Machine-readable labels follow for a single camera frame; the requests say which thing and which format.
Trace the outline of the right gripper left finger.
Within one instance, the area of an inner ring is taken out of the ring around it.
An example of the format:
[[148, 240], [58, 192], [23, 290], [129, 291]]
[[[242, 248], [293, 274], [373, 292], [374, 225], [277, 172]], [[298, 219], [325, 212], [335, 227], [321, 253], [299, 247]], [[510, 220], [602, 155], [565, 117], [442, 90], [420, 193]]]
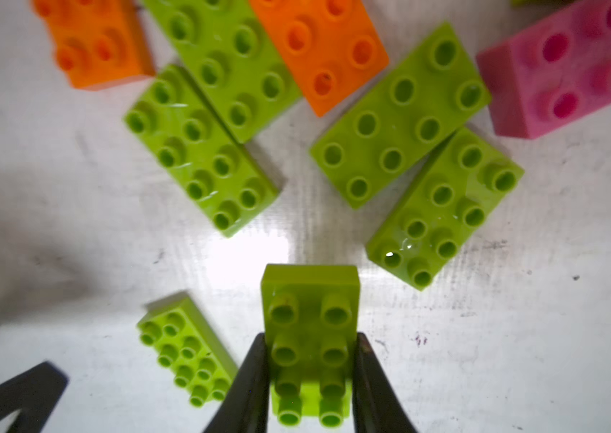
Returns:
[[253, 340], [224, 402], [204, 433], [265, 433], [268, 427], [269, 361], [265, 334]]

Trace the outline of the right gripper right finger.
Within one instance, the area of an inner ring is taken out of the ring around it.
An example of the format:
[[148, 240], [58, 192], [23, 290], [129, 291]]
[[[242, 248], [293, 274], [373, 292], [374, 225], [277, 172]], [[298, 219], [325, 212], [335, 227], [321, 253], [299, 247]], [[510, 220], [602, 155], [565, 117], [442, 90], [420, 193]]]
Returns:
[[353, 361], [352, 409], [356, 432], [416, 433], [366, 335], [359, 332]]

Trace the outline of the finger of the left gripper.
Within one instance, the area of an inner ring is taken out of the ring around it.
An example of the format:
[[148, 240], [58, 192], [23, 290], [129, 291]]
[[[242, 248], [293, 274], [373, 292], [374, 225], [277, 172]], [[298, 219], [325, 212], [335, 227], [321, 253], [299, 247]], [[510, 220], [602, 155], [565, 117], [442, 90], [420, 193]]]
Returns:
[[69, 378], [50, 362], [0, 384], [0, 421], [13, 413], [10, 432], [41, 432], [69, 384]]

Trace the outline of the green brick lowest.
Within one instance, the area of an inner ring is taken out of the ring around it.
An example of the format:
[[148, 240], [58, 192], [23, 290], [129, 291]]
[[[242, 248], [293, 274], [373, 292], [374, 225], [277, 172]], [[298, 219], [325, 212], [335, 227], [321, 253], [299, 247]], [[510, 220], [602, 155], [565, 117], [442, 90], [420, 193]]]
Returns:
[[150, 310], [137, 328], [141, 343], [154, 349], [158, 364], [172, 372], [192, 406], [224, 401], [238, 366], [188, 295]]

